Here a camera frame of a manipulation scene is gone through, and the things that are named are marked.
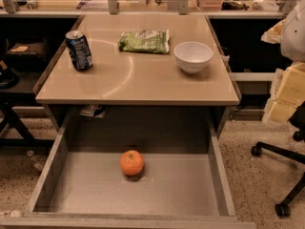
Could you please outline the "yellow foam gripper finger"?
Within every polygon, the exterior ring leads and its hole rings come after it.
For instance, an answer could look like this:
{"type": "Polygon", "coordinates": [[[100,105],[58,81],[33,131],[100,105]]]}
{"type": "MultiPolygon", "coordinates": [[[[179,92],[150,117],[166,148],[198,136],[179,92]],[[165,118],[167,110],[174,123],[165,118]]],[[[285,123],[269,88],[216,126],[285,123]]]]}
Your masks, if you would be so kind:
{"type": "Polygon", "coordinates": [[[305,63],[294,62],[286,70],[276,69],[263,123],[285,123],[305,101],[305,63]]]}
{"type": "Polygon", "coordinates": [[[268,29],[261,36],[261,40],[270,44],[280,44],[281,43],[281,34],[285,20],[281,20],[276,23],[273,27],[268,29]]]}

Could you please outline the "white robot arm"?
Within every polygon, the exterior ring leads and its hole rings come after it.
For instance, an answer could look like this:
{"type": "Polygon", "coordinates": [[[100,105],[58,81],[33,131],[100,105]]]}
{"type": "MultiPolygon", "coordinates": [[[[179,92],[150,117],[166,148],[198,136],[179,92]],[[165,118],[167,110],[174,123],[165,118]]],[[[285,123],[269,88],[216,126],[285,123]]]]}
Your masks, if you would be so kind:
{"type": "Polygon", "coordinates": [[[263,123],[287,122],[305,101],[305,0],[299,0],[287,17],[261,36],[263,42],[280,44],[281,54],[293,61],[286,70],[276,69],[263,123]]]}

